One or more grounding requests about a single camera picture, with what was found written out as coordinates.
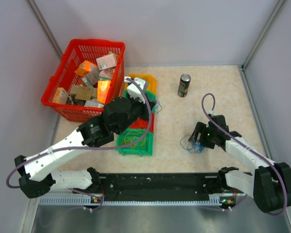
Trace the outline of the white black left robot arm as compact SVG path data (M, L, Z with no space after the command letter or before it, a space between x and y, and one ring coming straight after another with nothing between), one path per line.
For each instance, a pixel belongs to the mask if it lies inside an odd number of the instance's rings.
M94 168L82 171L57 168L84 153L86 148L99 148L112 142L114 135L123 133L138 119L148 120L155 105L155 100L143 103L139 98L117 97L104 106L101 115L90 118L57 144L30 157L16 157L21 191L30 199L62 189L95 193L101 181Z

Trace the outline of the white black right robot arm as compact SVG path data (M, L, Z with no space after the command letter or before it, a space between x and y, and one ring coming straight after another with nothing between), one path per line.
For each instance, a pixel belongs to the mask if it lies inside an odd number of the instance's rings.
M252 149L237 131L230 131L223 115L210 116L208 124L198 122L188 140L204 148L220 147L234 156L249 174L236 167L218 172L217 187L222 192L235 188L252 197L264 213L291 206L291 168L276 163Z

